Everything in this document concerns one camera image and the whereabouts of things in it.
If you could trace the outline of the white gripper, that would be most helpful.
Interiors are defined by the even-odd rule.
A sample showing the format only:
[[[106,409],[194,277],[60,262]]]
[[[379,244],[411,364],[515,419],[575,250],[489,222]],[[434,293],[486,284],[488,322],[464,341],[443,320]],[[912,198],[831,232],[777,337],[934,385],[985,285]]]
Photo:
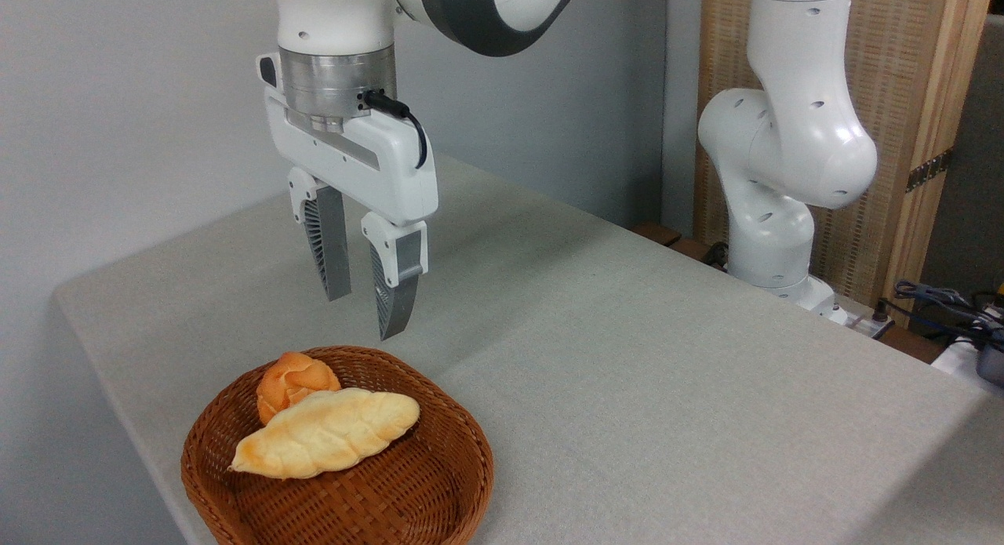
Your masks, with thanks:
[[[273,53],[258,56],[256,69],[274,145],[295,166],[287,176],[292,213],[327,299],[351,292],[343,192],[372,210],[362,233],[370,243],[380,338],[401,333],[420,276],[429,271],[427,224],[420,220],[438,208],[438,183],[427,138],[366,104],[367,94],[397,95],[394,54]]]

